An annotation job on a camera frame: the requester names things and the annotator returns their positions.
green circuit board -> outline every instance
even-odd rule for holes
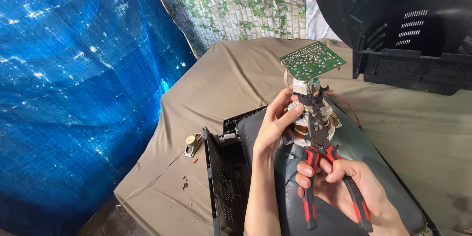
[[[320,41],[282,56],[279,59],[298,80],[309,80],[346,64],[343,58],[335,54]]]

blue tarp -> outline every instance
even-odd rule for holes
[[[194,62],[159,0],[0,0],[0,228],[74,235]]]

brick wall wallpaper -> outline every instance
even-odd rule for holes
[[[218,40],[305,39],[305,0],[162,0],[198,57]]]

red wire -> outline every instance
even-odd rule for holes
[[[355,118],[357,119],[357,124],[359,125],[359,127],[361,127],[361,122],[359,122],[359,118],[357,117],[357,113],[355,113],[354,109],[351,107],[351,105],[349,105],[349,103],[347,103],[347,101],[345,101],[343,98],[341,98],[340,96],[336,95],[336,94],[333,94],[333,93],[329,93],[329,92],[323,92],[324,94],[328,94],[328,95],[332,95],[342,101],[344,101],[344,103],[349,106],[349,108],[351,108],[351,111],[354,113],[355,115]]]

beige cloth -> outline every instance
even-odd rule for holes
[[[322,86],[347,100],[364,131],[442,229],[457,224],[455,200],[472,195],[472,91],[453,96],[352,79],[351,49],[322,40],[347,66],[321,76]],[[309,40],[261,38],[219,41],[162,96],[157,129],[144,154],[115,190],[122,202],[156,178],[186,136],[265,106],[284,88],[279,57]],[[352,118],[349,109],[337,99]],[[126,210],[152,235],[213,235],[204,148],[180,156],[152,186],[135,193]],[[186,176],[188,188],[181,187]]]

